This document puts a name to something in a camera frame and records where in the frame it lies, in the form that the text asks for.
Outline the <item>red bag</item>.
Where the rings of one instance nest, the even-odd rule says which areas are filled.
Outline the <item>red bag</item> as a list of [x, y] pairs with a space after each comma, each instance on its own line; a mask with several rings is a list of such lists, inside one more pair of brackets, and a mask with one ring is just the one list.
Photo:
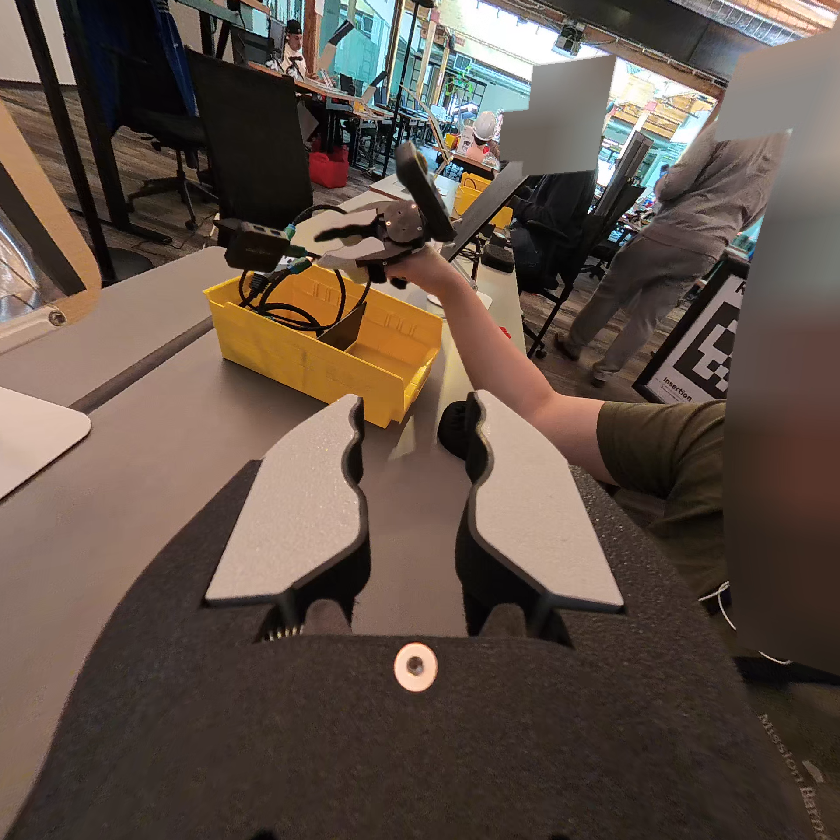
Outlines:
[[349, 148], [341, 145], [334, 147], [330, 152], [311, 151], [308, 165], [312, 184], [329, 190], [345, 187], [350, 169]]

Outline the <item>yellow plastic bin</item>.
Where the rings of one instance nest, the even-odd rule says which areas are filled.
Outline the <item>yellow plastic bin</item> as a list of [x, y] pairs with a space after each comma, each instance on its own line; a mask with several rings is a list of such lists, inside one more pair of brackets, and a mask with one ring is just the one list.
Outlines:
[[[467, 210], [489, 187], [491, 180], [474, 173], [464, 171], [455, 195], [455, 212], [458, 217], [464, 217]], [[513, 219], [513, 211], [509, 206], [503, 206], [490, 220], [494, 228], [506, 228]]]
[[242, 307], [237, 278], [205, 289], [204, 296], [226, 361], [323, 403], [360, 396], [365, 419], [378, 427], [404, 419], [442, 341], [439, 316], [374, 289], [347, 350]]

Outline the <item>black office chair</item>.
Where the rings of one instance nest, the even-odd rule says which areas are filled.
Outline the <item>black office chair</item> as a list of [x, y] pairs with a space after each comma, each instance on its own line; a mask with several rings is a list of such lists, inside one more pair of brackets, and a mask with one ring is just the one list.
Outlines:
[[185, 50], [222, 218], [285, 228], [312, 205], [294, 82]]
[[127, 195], [127, 211], [134, 212], [135, 201], [139, 198], [175, 193], [188, 213], [185, 227], [193, 233], [197, 232], [201, 224], [196, 220], [192, 194], [195, 193], [210, 203], [217, 203], [217, 197], [210, 187], [201, 181], [190, 181], [186, 175], [186, 168], [194, 169], [197, 175], [201, 173], [199, 153], [207, 151], [206, 135], [201, 120], [190, 115], [135, 108], [130, 113], [128, 127], [131, 131], [146, 136], [154, 150], [172, 150], [175, 153], [176, 169], [174, 176], [149, 179], [138, 190]]
[[526, 229], [536, 249], [537, 263], [530, 270], [530, 278], [522, 282], [524, 291], [535, 293], [553, 304], [550, 314], [538, 332], [523, 325], [523, 331], [532, 340], [528, 358], [546, 356], [545, 338], [554, 319], [567, 302], [586, 260], [598, 256], [608, 235], [640, 197], [643, 188], [626, 182], [616, 196], [609, 200], [603, 213], [588, 213], [582, 223], [581, 234], [573, 240], [566, 233], [539, 221], [526, 224]]

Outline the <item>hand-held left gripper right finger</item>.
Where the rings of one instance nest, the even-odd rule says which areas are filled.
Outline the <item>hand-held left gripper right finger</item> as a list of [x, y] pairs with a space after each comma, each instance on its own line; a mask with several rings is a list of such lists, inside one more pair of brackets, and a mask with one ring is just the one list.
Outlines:
[[469, 394], [464, 591], [489, 609], [515, 602], [620, 613], [624, 599], [566, 458], [488, 391]]

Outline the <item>black tilted panel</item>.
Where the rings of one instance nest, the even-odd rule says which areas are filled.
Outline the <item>black tilted panel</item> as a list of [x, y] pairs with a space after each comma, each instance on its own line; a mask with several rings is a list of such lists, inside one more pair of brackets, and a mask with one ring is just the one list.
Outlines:
[[510, 161], [488, 187], [469, 205], [455, 224], [455, 239], [441, 248], [440, 254], [452, 262], [471, 239], [498, 214], [526, 181], [520, 161]]

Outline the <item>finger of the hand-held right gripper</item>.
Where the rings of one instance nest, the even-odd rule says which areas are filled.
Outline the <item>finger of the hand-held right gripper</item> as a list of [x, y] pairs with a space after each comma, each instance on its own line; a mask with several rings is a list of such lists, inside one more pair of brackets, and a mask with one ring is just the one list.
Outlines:
[[384, 242], [360, 241], [330, 250], [318, 257], [317, 262], [327, 269], [355, 270], [368, 265], [382, 265], [389, 256]]
[[378, 208], [362, 208], [352, 213], [341, 214], [338, 220], [318, 231], [313, 236], [313, 241], [323, 243], [356, 237], [360, 242], [371, 239], [373, 246], [383, 246], [381, 220], [382, 214]]

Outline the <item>person's right hand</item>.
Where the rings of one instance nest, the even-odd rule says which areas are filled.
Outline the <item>person's right hand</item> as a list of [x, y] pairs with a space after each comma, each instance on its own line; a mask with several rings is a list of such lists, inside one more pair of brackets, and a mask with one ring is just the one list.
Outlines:
[[389, 263], [385, 274], [390, 280], [412, 283], [440, 300], [463, 280], [457, 269], [428, 245]]

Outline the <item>black board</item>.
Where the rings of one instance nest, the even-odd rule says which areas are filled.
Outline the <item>black board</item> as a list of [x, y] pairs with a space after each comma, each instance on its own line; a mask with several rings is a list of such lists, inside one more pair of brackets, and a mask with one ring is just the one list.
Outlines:
[[4, 164], [1, 165], [1, 208], [30, 247], [37, 265], [64, 296], [70, 297], [87, 289], [58, 244], [40, 222]]

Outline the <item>black metal frame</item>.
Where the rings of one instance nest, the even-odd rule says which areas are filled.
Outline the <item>black metal frame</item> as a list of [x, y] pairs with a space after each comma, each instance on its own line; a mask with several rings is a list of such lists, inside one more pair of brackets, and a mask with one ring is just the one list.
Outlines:
[[[107, 243], [103, 221], [99, 216], [81, 159], [78, 142], [49, 49], [48, 39], [35, 1], [16, 1], [17, 16], [23, 26], [29, 51], [44, 90], [49, 113], [64, 154], [70, 179], [80, 205], [79, 215], [86, 223], [94, 256], [98, 262], [102, 285], [112, 286], [153, 268], [147, 256]], [[112, 147], [112, 133], [106, 124], [102, 99], [99, 97], [88, 38], [82, 26], [78, 2], [57, 2], [59, 21], [64, 33], [70, 65], [77, 84], [93, 160], [98, 171], [102, 194], [108, 209], [108, 226], [127, 235], [139, 236], [153, 243], [172, 242], [159, 232], [134, 224], [130, 219], [128, 200], [123, 191], [119, 169]]]

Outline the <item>framed black and white poster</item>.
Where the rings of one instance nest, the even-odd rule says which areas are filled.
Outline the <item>framed black and white poster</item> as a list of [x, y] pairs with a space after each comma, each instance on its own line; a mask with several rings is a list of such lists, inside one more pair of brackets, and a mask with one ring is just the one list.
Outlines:
[[726, 250], [705, 285], [638, 376], [649, 403], [700, 404], [728, 396], [732, 351], [749, 262]]

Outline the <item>person's olive green shirt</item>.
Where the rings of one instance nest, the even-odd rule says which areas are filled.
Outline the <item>person's olive green shirt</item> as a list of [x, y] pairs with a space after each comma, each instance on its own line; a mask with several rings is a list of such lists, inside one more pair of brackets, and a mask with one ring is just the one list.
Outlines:
[[662, 502], [647, 532], [693, 595], [727, 582], [723, 514], [725, 401], [606, 402], [597, 441], [618, 486]]

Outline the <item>black bin divider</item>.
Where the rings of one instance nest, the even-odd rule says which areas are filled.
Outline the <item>black bin divider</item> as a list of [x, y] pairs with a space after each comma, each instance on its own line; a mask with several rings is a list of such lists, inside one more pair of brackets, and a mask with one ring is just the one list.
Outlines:
[[318, 338], [321, 343], [339, 351], [346, 351], [358, 339], [367, 302], [353, 308], [346, 316], [326, 329]]

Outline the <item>person's right forearm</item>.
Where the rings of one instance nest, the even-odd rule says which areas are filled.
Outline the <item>person's right forearm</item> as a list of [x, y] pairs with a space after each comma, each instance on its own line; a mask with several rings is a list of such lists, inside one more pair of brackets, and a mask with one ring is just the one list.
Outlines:
[[470, 383], [488, 391], [545, 436], [573, 466], [613, 486], [597, 440], [603, 401], [556, 392], [499, 330], [463, 277], [443, 300], [448, 328]]

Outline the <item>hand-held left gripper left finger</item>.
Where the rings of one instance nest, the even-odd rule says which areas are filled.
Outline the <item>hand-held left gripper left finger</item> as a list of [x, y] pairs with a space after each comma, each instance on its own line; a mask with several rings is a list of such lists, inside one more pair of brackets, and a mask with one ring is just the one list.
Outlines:
[[364, 402], [349, 394], [266, 453], [205, 593], [210, 606], [318, 600], [352, 611], [370, 578]]

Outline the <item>black adapter hub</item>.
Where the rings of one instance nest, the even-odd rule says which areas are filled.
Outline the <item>black adapter hub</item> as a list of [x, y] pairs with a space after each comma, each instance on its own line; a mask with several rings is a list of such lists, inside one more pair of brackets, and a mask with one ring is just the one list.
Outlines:
[[217, 221], [218, 242], [226, 242], [224, 258], [233, 269], [269, 273], [290, 250], [288, 236], [280, 230], [226, 218]]

